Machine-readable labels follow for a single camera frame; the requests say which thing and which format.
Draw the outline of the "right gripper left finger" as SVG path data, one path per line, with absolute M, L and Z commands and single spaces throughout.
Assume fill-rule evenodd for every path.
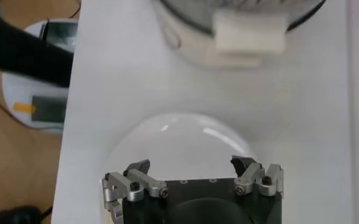
M 123 203 L 142 201 L 147 196 L 166 199 L 169 189 L 165 181 L 148 175 L 148 159 L 130 164 L 123 173 L 111 172 L 102 179 L 104 209 L 110 213 L 114 224 L 124 223 Z

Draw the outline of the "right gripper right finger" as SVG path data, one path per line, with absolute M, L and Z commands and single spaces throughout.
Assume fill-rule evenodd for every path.
M 265 170 L 261 163 L 253 158 L 232 156 L 230 160 L 237 177 L 234 179 L 234 191 L 238 196 L 257 192 L 265 197 L 279 195 L 283 198 L 283 169 L 279 164 L 270 164 Z

